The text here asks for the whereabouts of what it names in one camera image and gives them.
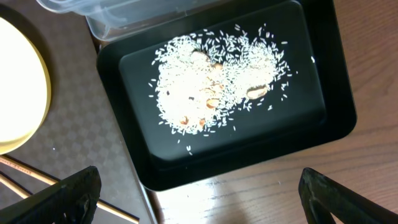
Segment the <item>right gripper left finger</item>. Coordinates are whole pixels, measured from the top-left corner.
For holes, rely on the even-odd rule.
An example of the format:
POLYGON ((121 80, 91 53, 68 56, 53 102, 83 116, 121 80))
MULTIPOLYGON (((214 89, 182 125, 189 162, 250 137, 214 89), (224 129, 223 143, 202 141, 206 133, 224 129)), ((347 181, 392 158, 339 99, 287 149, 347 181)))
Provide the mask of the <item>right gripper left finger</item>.
POLYGON ((101 192, 101 178, 89 166, 1 210, 1 224, 90 224, 101 192))

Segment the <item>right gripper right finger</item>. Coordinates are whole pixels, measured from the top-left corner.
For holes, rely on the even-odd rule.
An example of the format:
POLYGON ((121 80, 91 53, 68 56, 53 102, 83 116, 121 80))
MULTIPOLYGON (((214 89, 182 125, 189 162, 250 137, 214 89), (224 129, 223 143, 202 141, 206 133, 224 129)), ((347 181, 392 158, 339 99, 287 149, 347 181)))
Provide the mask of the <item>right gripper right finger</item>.
POLYGON ((397 223, 397 214, 306 167, 298 185, 307 223, 397 223))

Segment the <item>rice leftovers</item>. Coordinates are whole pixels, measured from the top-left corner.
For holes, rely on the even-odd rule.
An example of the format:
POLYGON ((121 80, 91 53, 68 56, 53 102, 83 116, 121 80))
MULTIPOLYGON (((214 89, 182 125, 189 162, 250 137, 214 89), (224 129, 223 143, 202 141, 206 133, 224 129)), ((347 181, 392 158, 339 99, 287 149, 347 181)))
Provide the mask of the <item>rice leftovers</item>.
POLYGON ((263 24, 253 39, 238 24, 232 34, 203 29, 176 36, 154 52, 159 72, 148 85, 160 125, 172 134, 202 134, 227 126, 235 111, 262 106, 266 95, 284 90, 294 72, 285 52, 263 24))

